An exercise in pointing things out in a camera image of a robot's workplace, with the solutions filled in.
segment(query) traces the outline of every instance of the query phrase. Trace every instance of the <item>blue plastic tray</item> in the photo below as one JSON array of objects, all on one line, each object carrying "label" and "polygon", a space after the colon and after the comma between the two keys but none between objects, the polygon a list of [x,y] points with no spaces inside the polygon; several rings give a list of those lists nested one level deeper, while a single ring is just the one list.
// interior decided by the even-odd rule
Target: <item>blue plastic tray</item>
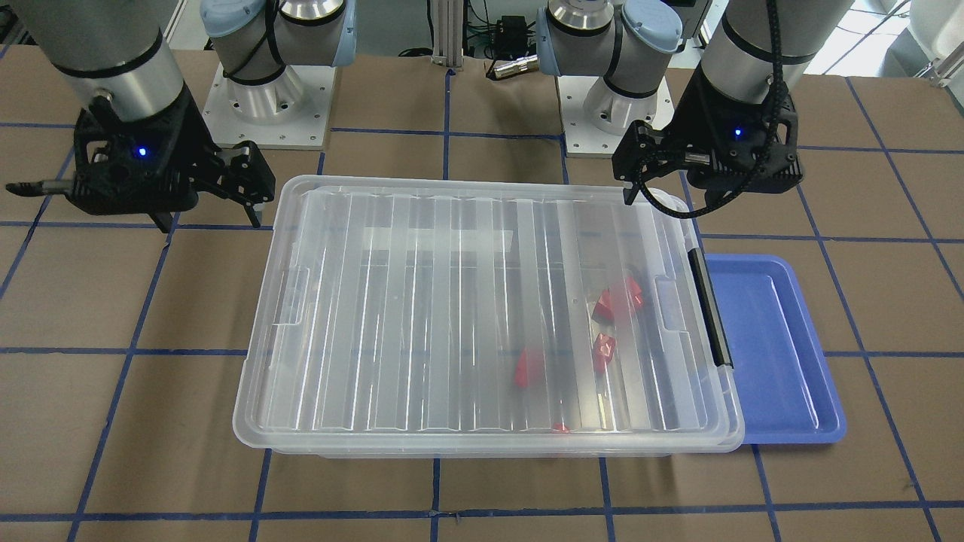
[{"label": "blue plastic tray", "polygon": [[846,418],[790,265],[707,255],[746,421],[745,444],[828,444]]}]

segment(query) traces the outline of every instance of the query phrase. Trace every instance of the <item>plastic storage box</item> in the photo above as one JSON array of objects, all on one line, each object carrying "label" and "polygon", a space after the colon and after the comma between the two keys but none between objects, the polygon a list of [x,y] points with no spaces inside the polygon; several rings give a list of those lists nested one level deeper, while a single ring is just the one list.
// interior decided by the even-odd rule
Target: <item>plastic storage box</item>
[{"label": "plastic storage box", "polygon": [[730,451],[695,247],[619,188],[296,177],[234,431],[326,457]]}]

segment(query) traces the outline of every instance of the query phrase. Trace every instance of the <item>red object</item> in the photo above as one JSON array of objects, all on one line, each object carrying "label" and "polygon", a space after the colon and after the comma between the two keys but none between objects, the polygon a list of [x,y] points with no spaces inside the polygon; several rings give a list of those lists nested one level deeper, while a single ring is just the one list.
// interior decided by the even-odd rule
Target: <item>red object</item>
[{"label": "red object", "polygon": [[523,348],[516,362],[516,386],[528,388],[529,381],[539,381],[546,374],[546,363],[540,353],[531,353]]},{"label": "red object", "polygon": [[612,362],[612,357],[616,353],[616,338],[610,337],[605,333],[596,336],[596,343],[593,344],[593,369],[596,372],[605,372],[606,366]]},{"label": "red object", "polygon": [[[629,294],[629,300],[632,302],[633,312],[639,311],[643,308],[643,288],[639,287],[636,280],[633,277],[626,277],[626,292]],[[612,322],[612,294],[609,293],[609,288],[602,291],[599,301],[596,302],[596,307],[593,309],[593,318],[602,322]]]}]

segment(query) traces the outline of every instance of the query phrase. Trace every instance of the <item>translucent plastic container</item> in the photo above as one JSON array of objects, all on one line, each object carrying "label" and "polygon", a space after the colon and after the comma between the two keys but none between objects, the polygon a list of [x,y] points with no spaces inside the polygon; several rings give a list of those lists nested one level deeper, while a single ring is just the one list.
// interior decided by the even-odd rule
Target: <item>translucent plastic container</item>
[{"label": "translucent plastic container", "polygon": [[694,246],[688,222],[619,188],[296,177],[234,431],[326,457],[732,450],[742,414]]}]

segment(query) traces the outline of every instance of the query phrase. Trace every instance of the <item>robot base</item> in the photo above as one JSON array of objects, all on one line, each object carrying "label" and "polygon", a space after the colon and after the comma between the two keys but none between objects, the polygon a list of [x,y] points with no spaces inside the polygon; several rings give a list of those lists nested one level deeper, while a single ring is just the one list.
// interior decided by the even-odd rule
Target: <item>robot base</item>
[{"label": "robot base", "polygon": [[[611,156],[623,139],[623,134],[613,135],[598,129],[583,107],[589,90],[599,77],[563,75],[556,77],[556,80],[562,128],[566,134],[566,155],[598,158]],[[670,100],[669,87],[666,86],[665,78],[660,81],[656,95],[658,107],[650,125],[661,129],[673,119],[673,103]]]},{"label": "robot base", "polygon": [[211,91],[204,103],[204,122],[214,143],[231,147],[252,140],[262,149],[322,149],[328,118],[335,95],[335,68],[328,66],[292,67],[307,89],[305,102],[287,122],[255,124],[238,115],[228,96],[224,68],[218,65]]}]

